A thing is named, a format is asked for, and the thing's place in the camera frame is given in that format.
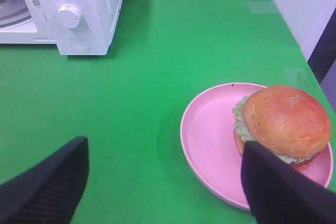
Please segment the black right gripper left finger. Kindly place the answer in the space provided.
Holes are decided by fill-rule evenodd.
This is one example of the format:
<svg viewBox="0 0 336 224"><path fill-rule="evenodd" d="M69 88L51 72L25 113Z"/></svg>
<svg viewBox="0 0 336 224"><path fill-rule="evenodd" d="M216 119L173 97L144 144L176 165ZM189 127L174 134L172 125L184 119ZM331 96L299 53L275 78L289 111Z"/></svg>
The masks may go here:
<svg viewBox="0 0 336 224"><path fill-rule="evenodd" d="M88 139L79 136L1 184L1 223L70 223L88 176Z"/></svg>

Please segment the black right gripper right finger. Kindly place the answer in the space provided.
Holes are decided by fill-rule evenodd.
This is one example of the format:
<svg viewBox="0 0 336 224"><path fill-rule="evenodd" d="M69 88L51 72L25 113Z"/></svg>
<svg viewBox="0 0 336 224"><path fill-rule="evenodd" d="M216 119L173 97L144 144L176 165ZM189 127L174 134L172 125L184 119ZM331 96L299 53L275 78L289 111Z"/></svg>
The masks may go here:
<svg viewBox="0 0 336 224"><path fill-rule="evenodd" d="M257 223L335 223L335 193L258 142L245 143L240 177Z"/></svg>

